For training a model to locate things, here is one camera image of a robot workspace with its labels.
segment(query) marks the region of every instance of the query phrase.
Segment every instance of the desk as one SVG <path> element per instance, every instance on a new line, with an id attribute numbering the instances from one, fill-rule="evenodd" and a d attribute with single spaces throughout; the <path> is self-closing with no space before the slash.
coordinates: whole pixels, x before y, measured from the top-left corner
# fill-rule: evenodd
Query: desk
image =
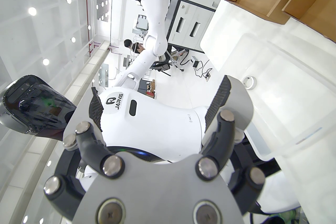
<path id="1" fill-rule="evenodd" d="M 310 223 L 336 223 L 336 115 L 329 103 L 336 100 L 336 44 L 294 19 L 278 25 L 222 0 L 200 46 L 221 74 L 257 78 L 249 91 L 253 123 Z M 307 124 L 313 111 L 330 112 L 329 128 L 286 148 L 286 139 L 316 123 Z"/>

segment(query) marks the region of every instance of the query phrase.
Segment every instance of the cable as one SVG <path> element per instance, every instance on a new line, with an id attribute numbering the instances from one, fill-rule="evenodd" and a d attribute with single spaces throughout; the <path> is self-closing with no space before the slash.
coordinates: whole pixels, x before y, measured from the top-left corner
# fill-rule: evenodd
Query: cable
<path id="1" fill-rule="evenodd" d="M 186 62 L 186 63 L 184 63 L 184 64 L 182 64 L 182 62 L 186 59 L 186 57 L 189 55 L 189 50 L 186 50 L 186 56 L 183 58 L 183 60 L 180 62 L 180 65 L 186 65 L 189 61 L 190 61 L 190 59 Z"/>
<path id="2" fill-rule="evenodd" d="M 204 65 L 203 65 L 203 62 L 200 60 L 200 63 L 202 63 L 202 67 L 201 68 L 199 68 L 199 69 L 196 69 L 196 67 L 194 67 L 193 69 L 195 70 L 195 76 L 197 76 L 197 77 L 202 77 L 202 75 L 201 76 L 198 76 L 198 74 L 196 74 L 196 71 L 198 71 L 198 70 L 200 70 L 200 69 L 203 69 L 203 67 L 204 67 Z"/>

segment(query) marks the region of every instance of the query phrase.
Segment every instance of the jarvis logo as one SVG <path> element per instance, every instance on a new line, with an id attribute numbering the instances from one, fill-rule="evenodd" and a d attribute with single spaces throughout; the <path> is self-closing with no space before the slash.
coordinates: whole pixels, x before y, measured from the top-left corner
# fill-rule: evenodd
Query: jarvis logo
<path id="1" fill-rule="evenodd" d="M 124 94 L 121 93 L 121 92 L 115 92 L 115 93 L 113 93 L 113 96 L 115 96 L 115 97 L 109 97 L 106 100 L 106 104 L 107 105 L 113 105 L 114 109 L 116 109 L 114 112 L 117 112 L 120 108 L 121 101 L 124 97 Z"/>
<path id="2" fill-rule="evenodd" d="M 116 99 L 117 99 L 117 98 L 108 98 L 107 101 L 106 101 L 106 104 L 107 104 L 107 105 L 112 105 L 112 104 L 115 103 L 114 101 L 115 101 Z"/>

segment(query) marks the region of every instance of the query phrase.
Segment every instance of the metal screw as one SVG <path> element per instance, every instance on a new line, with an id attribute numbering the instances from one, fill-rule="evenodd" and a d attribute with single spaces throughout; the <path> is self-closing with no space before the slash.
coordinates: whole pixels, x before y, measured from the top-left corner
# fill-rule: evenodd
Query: metal screw
<path id="1" fill-rule="evenodd" d="M 228 122 L 234 121 L 234 115 L 229 110 L 222 110 L 219 114 L 220 114 L 220 117 L 225 121 L 228 121 Z"/>
<path id="2" fill-rule="evenodd" d="M 252 167 L 250 178 L 257 185 L 262 185 L 265 182 L 265 174 L 258 167 Z"/>
<path id="3" fill-rule="evenodd" d="M 44 193 L 47 195 L 52 195 L 54 194 L 56 191 L 58 191 L 58 189 L 61 186 L 61 182 L 60 179 L 56 176 L 51 176 L 44 184 L 43 190 Z"/>
<path id="4" fill-rule="evenodd" d="M 121 201 L 112 198 L 106 200 L 98 210 L 98 224 L 122 224 L 125 220 L 125 207 Z"/>
<path id="5" fill-rule="evenodd" d="M 193 221 L 195 224 L 219 224 L 221 221 L 218 208 L 211 201 L 199 202 L 193 212 Z"/>
<path id="6" fill-rule="evenodd" d="M 63 147 L 64 149 L 68 150 L 71 149 L 76 145 L 76 136 L 74 134 L 69 134 L 63 140 Z"/>
<path id="7" fill-rule="evenodd" d="M 117 175 L 123 166 L 123 161 L 116 155 L 108 157 L 103 164 L 103 172 L 106 176 Z"/>
<path id="8" fill-rule="evenodd" d="M 77 134 L 82 134 L 90 128 L 90 123 L 88 121 L 82 121 L 76 126 L 75 132 Z"/>
<path id="9" fill-rule="evenodd" d="M 218 174 L 217 165 L 211 158 L 207 157 L 201 158 L 198 161 L 198 170 L 207 179 L 212 179 Z"/>

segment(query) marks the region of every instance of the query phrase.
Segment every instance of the black rubber pad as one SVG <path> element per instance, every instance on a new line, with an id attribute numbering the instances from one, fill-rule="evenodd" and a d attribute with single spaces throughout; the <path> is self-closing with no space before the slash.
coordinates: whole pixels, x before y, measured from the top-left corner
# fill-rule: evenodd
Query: black rubber pad
<path id="1" fill-rule="evenodd" d="M 103 106 L 101 100 L 98 96 L 98 91 L 95 87 L 91 87 L 93 97 L 89 106 L 89 117 L 95 122 L 98 128 L 102 131 L 101 128 L 101 117 L 103 114 Z"/>
<path id="2" fill-rule="evenodd" d="M 229 95 L 231 90 L 231 83 L 228 77 L 225 75 L 222 83 L 220 84 L 215 97 L 213 98 L 210 107 L 208 108 L 207 114 L 205 115 L 205 127 L 208 129 L 211 124 L 213 118 L 217 114 L 217 111 L 221 106 L 223 106 Z"/>

